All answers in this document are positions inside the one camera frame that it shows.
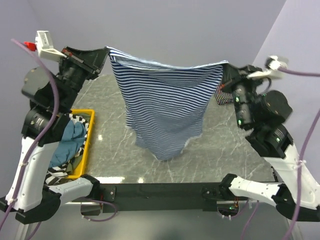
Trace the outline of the black white striped tank top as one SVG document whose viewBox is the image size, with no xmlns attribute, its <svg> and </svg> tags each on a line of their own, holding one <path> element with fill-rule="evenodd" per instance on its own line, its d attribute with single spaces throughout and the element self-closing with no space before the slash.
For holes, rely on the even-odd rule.
<svg viewBox="0 0 320 240">
<path fill-rule="evenodd" d="M 216 91 L 214 92 L 214 98 L 218 105 L 227 105 L 234 102 L 232 94 L 223 92 L 221 85 L 216 88 Z"/>
</svg>

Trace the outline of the blue white striped tank top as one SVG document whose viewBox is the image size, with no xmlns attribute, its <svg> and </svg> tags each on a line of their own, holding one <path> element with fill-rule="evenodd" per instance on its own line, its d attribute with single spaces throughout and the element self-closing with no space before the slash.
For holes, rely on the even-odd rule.
<svg viewBox="0 0 320 240">
<path fill-rule="evenodd" d="M 125 124 L 135 132 L 137 146 L 167 161 L 202 135 L 204 116 L 222 81 L 226 60 L 178 67 L 115 48 L 110 49 L 109 59 L 125 103 Z"/>
</svg>

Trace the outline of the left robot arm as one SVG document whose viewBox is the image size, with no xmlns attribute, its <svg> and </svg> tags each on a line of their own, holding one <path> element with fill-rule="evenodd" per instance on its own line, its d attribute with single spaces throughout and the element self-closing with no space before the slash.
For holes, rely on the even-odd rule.
<svg viewBox="0 0 320 240">
<path fill-rule="evenodd" d="M 86 80 L 102 71 L 109 49 L 78 50 L 66 46 L 58 53 L 58 73 L 43 64 L 25 75 L 22 94 L 30 110 L 22 127 L 21 154 L 12 187 L 0 199 L 0 209 L 15 213 L 24 225 L 49 220 L 60 206 L 86 198 L 99 200 L 100 182 L 87 174 L 76 180 L 46 186 L 50 161 L 69 123 L 69 113 Z"/>
</svg>

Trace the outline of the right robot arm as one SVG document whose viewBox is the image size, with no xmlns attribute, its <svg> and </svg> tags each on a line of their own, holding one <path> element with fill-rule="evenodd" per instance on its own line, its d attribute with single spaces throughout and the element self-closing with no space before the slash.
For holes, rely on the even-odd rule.
<svg viewBox="0 0 320 240">
<path fill-rule="evenodd" d="M 221 90 L 230 93 L 237 125 L 250 131 L 246 140 L 279 175 L 281 182 L 267 184 L 227 174 L 219 184 L 222 198 L 245 197 L 269 204 L 290 220 L 320 220 L 320 186 L 301 160 L 284 123 L 292 113 L 285 95 L 277 90 L 257 93 L 257 86 L 273 75 L 258 67 L 223 66 Z"/>
</svg>

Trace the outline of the teal tank top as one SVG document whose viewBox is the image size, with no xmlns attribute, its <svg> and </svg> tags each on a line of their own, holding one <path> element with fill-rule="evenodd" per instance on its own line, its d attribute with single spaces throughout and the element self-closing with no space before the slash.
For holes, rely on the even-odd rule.
<svg viewBox="0 0 320 240">
<path fill-rule="evenodd" d="M 49 168 L 59 167 L 72 159 L 85 142 L 87 134 L 81 122 L 70 120 L 64 129 L 61 141 L 52 155 Z"/>
</svg>

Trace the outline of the yellow plastic bin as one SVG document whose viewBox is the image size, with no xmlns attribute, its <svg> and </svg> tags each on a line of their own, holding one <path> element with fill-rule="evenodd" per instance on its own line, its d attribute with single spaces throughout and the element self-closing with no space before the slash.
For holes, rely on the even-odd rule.
<svg viewBox="0 0 320 240">
<path fill-rule="evenodd" d="M 90 141 L 91 141 L 91 137 L 92 137 L 92 133 L 93 133 L 93 127 L 95 124 L 95 111 L 93 109 L 72 109 L 71 113 L 78 115 L 78 116 L 80 116 L 82 114 L 87 114 L 90 116 L 87 139 L 86 139 L 86 143 L 84 145 L 82 159 L 81 159 L 80 163 L 78 164 L 78 166 L 74 169 L 72 174 L 69 174 L 67 176 L 68 180 L 75 180 L 75 179 L 81 177 L 85 173 L 85 170 L 87 167 L 89 148 L 91 145 Z"/>
</svg>

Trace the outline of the wide striped black white top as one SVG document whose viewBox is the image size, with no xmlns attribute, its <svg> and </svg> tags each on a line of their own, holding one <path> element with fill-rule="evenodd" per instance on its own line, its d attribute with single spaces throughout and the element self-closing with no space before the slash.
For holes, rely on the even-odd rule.
<svg viewBox="0 0 320 240">
<path fill-rule="evenodd" d="M 69 174 L 67 174 L 67 164 L 68 164 L 68 162 L 66 162 L 65 164 L 63 164 L 61 166 L 48 168 L 46 176 L 45 176 L 45 184 L 48 185 L 48 186 L 57 185 L 57 184 L 59 184 L 61 182 L 62 179 L 68 177 L 68 175 L 69 175 Z"/>
</svg>

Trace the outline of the black base beam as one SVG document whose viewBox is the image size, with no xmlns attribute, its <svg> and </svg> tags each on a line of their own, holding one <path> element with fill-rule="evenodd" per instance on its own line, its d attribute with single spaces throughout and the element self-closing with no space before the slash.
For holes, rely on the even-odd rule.
<svg viewBox="0 0 320 240">
<path fill-rule="evenodd" d="M 220 192 L 218 182 L 198 183 L 103 183 L 89 201 L 104 201 L 103 212 L 111 213 L 111 203 L 119 212 L 124 211 L 172 211 L 217 210 L 217 202 L 234 202 L 230 192 Z"/>
</svg>

